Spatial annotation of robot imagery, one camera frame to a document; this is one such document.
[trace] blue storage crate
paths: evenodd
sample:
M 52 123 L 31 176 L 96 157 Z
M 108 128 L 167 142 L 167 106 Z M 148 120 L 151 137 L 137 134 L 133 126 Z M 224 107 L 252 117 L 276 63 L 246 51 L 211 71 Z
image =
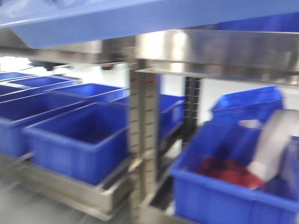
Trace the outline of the blue storage crate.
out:
M 8 82 L 12 80 L 17 80 L 21 78 L 36 77 L 37 75 L 19 73 L 19 72 L 4 72 L 0 73 L 0 82 Z
M 51 90 L 52 93 L 73 96 L 88 103 L 110 102 L 127 96 L 128 88 L 100 84 L 80 84 Z
M 0 103 L 0 152 L 12 157 L 28 153 L 24 127 L 82 105 L 78 99 L 49 93 Z
M 293 224 L 299 211 L 298 142 L 296 151 L 286 151 L 279 175 L 265 189 L 195 173 L 208 156 L 247 166 L 259 134 L 258 129 L 206 122 L 171 167 L 176 215 L 201 224 Z
M 91 104 L 25 128 L 33 163 L 98 184 L 128 157 L 126 108 Z
M 114 102 L 129 104 L 129 98 L 119 98 Z M 184 97 L 160 94 L 159 140 L 162 140 L 184 121 Z
M 211 111 L 214 121 L 237 124 L 251 119 L 265 123 L 277 109 L 283 109 L 283 96 L 278 87 L 266 86 L 222 95 Z
M 43 76 L 43 77 L 33 77 L 26 79 L 19 79 L 15 81 L 9 82 L 16 87 L 20 87 L 23 89 L 28 88 L 37 88 L 36 91 L 42 93 L 46 90 L 51 90 L 59 87 L 65 87 L 74 85 L 77 83 L 76 79 L 61 77 L 61 76 Z

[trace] metal upright post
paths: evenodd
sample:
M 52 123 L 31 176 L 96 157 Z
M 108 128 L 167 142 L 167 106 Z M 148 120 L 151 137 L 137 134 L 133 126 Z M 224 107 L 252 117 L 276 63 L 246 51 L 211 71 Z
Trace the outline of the metal upright post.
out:
M 130 71 L 130 152 L 129 168 L 133 191 L 130 196 L 132 219 L 139 220 L 139 205 L 156 189 L 158 136 L 158 79 L 155 74 L 136 72 L 145 62 L 137 60 Z
M 183 144 L 187 143 L 197 128 L 199 117 L 200 78 L 185 79 L 185 113 L 183 124 Z

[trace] red material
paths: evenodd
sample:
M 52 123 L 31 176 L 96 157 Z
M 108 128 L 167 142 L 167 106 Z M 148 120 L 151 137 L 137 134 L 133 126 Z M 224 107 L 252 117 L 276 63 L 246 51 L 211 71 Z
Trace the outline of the red material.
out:
M 234 160 L 221 160 L 207 157 L 202 162 L 197 173 L 250 189 L 265 186 L 263 180 L 250 173 L 242 164 Z

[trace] floor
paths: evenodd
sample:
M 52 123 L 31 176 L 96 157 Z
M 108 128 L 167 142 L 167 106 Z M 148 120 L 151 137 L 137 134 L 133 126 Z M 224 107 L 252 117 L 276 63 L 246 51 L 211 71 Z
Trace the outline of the floor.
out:
M 129 224 L 128 210 L 126 204 L 112 220 L 102 222 L 0 175 L 1 224 Z

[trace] metal frame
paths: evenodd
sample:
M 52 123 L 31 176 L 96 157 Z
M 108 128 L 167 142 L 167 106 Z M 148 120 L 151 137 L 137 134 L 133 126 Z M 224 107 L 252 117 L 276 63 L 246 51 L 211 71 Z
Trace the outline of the metal frame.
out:
M 129 145 L 132 155 L 128 173 L 133 185 L 129 196 L 133 222 L 137 224 L 189 224 L 189 221 L 167 215 L 161 207 L 156 206 L 156 202 L 159 198 L 163 199 L 163 195 L 169 196 L 161 193 L 166 189 L 164 186 L 169 185 L 167 180 L 169 163 L 165 165 L 163 156 L 177 139 L 182 138 L 183 143 L 186 144 L 197 129 L 200 79 L 246 81 L 298 88 L 299 35 L 296 33 L 178 29 L 136 36 L 136 44 L 135 38 L 123 39 L 121 43 L 115 41 L 90 42 L 87 46 L 91 48 L 87 52 L 83 50 L 80 54 L 73 54 L 74 51 L 78 51 L 79 45 L 35 50 L 24 47 L 20 43 L 18 46 L 24 50 L 12 49 L 11 46 L 14 45 L 12 44 L 9 48 L 2 47 L 0 53 L 26 55 L 54 62 L 91 64 L 119 60 L 128 62 L 131 69 Z M 110 48 L 114 45 L 120 48 L 116 48 L 116 51 Z M 178 130 L 173 130 L 172 135 L 158 145 L 157 77 L 164 73 L 186 77 L 185 120 Z M 49 173 L 33 168 L 26 161 L 7 161 L 0 158 L 0 166 L 3 166 L 3 170 L 13 173 L 17 178 L 23 178 L 26 182 L 37 182 L 38 185 L 43 185 L 43 188 L 50 186 L 56 189 L 47 180 L 42 180 L 42 177 L 56 180 L 57 176 L 53 177 Z M 58 181 L 67 185 L 73 180 L 61 177 Z M 161 183 L 163 190 L 158 189 Z M 120 195 L 124 193 L 122 188 L 115 187 L 111 191 L 110 188 L 101 191 L 91 189 L 86 185 L 83 187 L 81 184 L 76 182 L 73 186 L 81 192 L 87 190 L 91 194 L 82 195 L 77 209 L 101 219 L 109 219 L 112 216 L 110 209 L 115 208 L 117 204 L 113 200 L 121 202 Z M 89 204 L 96 198 L 90 197 L 93 194 L 99 197 L 101 208 L 96 210 L 92 206 L 88 209 L 83 208 L 82 201 Z
M 298 88 L 298 46 L 299 35 L 295 33 L 167 30 L 139 35 L 136 57 L 144 64 L 138 72 L 146 76 L 171 73 L 186 77 L 185 120 L 181 127 L 186 144 L 197 129 L 202 78 Z M 140 223 L 191 224 L 165 212 L 171 200 L 171 180 L 166 173 L 161 188 L 147 194 L 141 204 Z
M 146 224 L 195 224 L 189 220 L 168 214 L 167 210 L 173 206 L 172 179 L 167 178 L 155 195 L 149 196 L 142 203 L 141 223 Z
M 0 155 L 0 172 L 13 176 L 57 201 L 103 221 L 110 220 L 126 201 L 131 184 L 129 160 L 120 164 L 98 186 L 33 166 L 27 154 L 17 159 Z

